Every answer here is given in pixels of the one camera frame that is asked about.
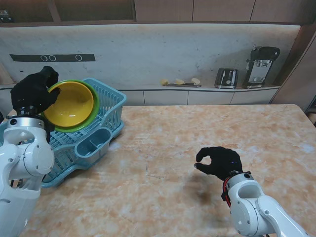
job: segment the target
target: drawer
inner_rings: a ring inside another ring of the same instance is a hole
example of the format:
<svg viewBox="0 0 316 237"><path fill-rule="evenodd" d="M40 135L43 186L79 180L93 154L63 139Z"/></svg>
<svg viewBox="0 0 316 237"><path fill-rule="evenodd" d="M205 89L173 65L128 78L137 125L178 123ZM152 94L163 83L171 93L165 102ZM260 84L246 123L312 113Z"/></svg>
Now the drawer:
<svg viewBox="0 0 316 237"><path fill-rule="evenodd" d="M277 89L235 92L231 105L268 104L276 92Z"/></svg>
<svg viewBox="0 0 316 237"><path fill-rule="evenodd" d="M233 92L189 91L188 105L229 105Z"/></svg>
<svg viewBox="0 0 316 237"><path fill-rule="evenodd" d="M125 106L143 106L144 102L144 92L142 90L122 90L127 97Z"/></svg>
<svg viewBox="0 0 316 237"><path fill-rule="evenodd" d="M145 105L187 105L188 91L154 90L144 91Z"/></svg>

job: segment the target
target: green plate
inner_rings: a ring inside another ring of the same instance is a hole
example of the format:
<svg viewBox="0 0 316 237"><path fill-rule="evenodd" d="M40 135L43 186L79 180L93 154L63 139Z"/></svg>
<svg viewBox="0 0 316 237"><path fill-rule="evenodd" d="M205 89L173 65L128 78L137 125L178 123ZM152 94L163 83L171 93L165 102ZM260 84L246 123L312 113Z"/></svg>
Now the green plate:
<svg viewBox="0 0 316 237"><path fill-rule="evenodd" d="M93 108L92 108L92 111L89 115L89 117L83 121L82 123L76 125L76 126L72 126L72 127L60 127L60 126L56 126L55 125L55 130L57 132L77 132L85 127L87 127L90 123L92 123L92 121L95 119L96 115L98 114L98 111L99 111L99 105L100 105L100 102L99 102L99 97L98 97L98 94L97 92L93 89L93 87L91 85L89 85L88 83L82 81L82 80L64 80L64 81L61 81L57 84L61 84L65 81L76 81L76 82L79 82L79 83L82 83L84 84L86 87L89 88L89 90L91 91L92 95L93 95Z"/></svg>

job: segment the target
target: black glove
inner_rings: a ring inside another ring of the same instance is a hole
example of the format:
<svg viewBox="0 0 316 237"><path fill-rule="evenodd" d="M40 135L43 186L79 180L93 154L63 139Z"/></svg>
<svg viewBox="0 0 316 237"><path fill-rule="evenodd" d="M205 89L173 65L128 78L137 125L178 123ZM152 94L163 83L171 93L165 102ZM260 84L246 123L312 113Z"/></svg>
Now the black glove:
<svg viewBox="0 0 316 237"><path fill-rule="evenodd" d="M240 156L237 152L224 147L205 147L197 154L197 162L201 162L206 156L210 156L212 163L210 165L196 163L194 166L205 174L215 175L221 180L229 177L231 171L242 171Z"/></svg>
<svg viewBox="0 0 316 237"><path fill-rule="evenodd" d="M25 108L35 107L36 113L45 111L54 104L60 92L59 88L52 92L47 87L58 82L58 73L52 67L45 66L39 73L30 74L11 90L11 100L14 110L21 114Z"/></svg>

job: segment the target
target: espresso machine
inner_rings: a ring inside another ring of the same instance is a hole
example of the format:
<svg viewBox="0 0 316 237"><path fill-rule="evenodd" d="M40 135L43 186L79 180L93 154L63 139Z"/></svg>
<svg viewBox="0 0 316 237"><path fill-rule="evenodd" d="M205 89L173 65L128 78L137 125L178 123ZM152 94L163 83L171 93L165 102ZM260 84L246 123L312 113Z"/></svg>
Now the espresso machine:
<svg viewBox="0 0 316 237"><path fill-rule="evenodd" d="M247 74L243 88L260 88L264 86L273 62L280 55L280 49L275 47L253 47L250 60L247 60Z"/></svg>

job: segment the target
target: yellow bowl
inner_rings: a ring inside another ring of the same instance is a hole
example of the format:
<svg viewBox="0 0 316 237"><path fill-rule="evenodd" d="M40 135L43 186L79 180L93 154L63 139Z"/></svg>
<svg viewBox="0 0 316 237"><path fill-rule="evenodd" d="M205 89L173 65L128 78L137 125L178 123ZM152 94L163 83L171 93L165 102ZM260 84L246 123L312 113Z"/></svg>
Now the yellow bowl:
<svg viewBox="0 0 316 237"><path fill-rule="evenodd" d="M54 125L71 127L83 122L93 108L93 95L88 87L75 81L65 81L48 91L60 88L55 104L44 111L45 117Z"/></svg>

